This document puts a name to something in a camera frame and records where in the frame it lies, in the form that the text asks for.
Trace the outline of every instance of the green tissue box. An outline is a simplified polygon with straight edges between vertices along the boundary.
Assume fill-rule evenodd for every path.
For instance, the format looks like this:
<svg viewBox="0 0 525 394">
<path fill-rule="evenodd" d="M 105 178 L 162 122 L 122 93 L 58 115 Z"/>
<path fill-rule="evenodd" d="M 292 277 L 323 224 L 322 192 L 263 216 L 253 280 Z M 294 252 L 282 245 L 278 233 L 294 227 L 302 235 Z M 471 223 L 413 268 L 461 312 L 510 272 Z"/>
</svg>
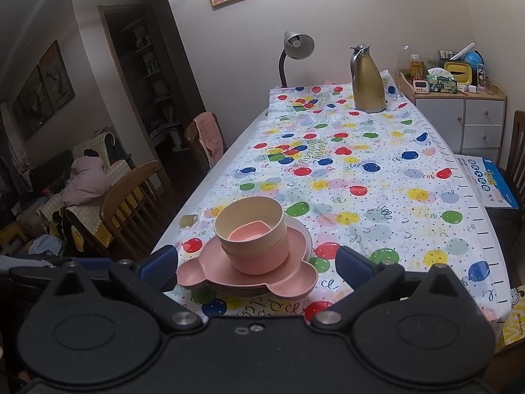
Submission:
<svg viewBox="0 0 525 394">
<path fill-rule="evenodd" d="M 457 93 L 458 82 L 455 78 L 443 76 L 428 76 L 429 89 L 436 93 Z"/>
</svg>

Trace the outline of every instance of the dining table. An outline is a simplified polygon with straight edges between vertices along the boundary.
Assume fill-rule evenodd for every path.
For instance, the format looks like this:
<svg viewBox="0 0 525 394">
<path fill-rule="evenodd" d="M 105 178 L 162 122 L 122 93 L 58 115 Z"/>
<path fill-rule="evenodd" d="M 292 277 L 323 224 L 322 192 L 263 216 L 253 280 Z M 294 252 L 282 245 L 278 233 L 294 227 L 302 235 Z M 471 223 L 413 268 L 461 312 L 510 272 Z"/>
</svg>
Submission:
<svg viewBox="0 0 525 394">
<path fill-rule="evenodd" d="M 310 233 L 313 291 L 288 301 L 177 285 L 168 297 L 204 319 L 309 321 L 353 292 L 335 270 L 338 248 L 348 246 L 407 271 L 449 265 L 494 330 L 502 330 L 511 309 L 509 279 L 486 209 L 435 128 L 388 71 L 381 76 L 387 109 L 376 114 L 356 110 L 351 84 L 272 89 L 268 108 L 208 172 L 154 249 L 175 245 L 181 265 L 215 236 L 215 218 L 228 204 L 272 197 Z"/>
</svg>

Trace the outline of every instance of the doorway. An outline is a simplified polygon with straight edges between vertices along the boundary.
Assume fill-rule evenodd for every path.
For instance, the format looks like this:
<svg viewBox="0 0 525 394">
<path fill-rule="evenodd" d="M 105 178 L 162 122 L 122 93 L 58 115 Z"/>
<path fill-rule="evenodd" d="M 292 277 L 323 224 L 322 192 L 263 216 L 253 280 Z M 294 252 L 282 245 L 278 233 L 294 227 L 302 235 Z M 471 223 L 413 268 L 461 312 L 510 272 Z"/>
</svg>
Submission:
<svg viewBox="0 0 525 394">
<path fill-rule="evenodd" d="M 132 110 L 182 207 L 206 174 L 184 139 L 193 117 L 153 8 L 103 6 L 99 11 Z"/>
</svg>

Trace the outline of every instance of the curtain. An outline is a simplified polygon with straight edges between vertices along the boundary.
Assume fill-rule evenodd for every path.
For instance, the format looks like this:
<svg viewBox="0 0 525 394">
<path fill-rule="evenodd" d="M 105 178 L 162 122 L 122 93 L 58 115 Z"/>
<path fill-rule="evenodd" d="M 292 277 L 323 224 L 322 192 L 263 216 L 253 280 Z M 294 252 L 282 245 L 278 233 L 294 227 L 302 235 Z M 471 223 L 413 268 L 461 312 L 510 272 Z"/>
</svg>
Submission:
<svg viewBox="0 0 525 394">
<path fill-rule="evenodd" d="M 25 194 L 29 191 L 27 184 L 19 174 L 18 170 L 15 167 L 15 164 L 12 162 L 12 153 L 11 153 L 11 144 L 9 143 L 9 138 L 7 137 L 7 132 L 5 131 L 4 120 L 2 118 L 2 113 L 0 112 L 0 159 L 4 162 L 9 175 L 11 176 L 12 183 L 15 186 L 16 192 L 18 195 Z"/>
</svg>

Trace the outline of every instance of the balloon print tablecloth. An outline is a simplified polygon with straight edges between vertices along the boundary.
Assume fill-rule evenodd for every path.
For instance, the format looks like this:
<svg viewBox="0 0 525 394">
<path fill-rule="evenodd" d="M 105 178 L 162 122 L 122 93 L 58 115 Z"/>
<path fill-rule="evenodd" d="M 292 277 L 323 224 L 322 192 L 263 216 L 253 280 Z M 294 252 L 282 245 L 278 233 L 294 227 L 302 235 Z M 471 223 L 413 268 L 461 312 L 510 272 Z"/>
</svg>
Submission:
<svg viewBox="0 0 525 394">
<path fill-rule="evenodd" d="M 267 120 L 195 210 L 198 222 L 174 239 L 184 262 L 213 237 L 215 217 L 229 203 L 273 197 L 312 236 L 313 292 L 298 302 L 230 298 L 209 287 L 177 287 L 169 296 L 200 315 L 310 319 L 352 291 L 335 272 L 335 252 L 347 245 L 408 271 L 446 263 L 490 320 L 502 315 L 464 199 L 471 187 L 421 112 L 383 78 L 388 109 L 379 114 L 355 110 L 351 84 L 272 90 Z"/>
</svg>

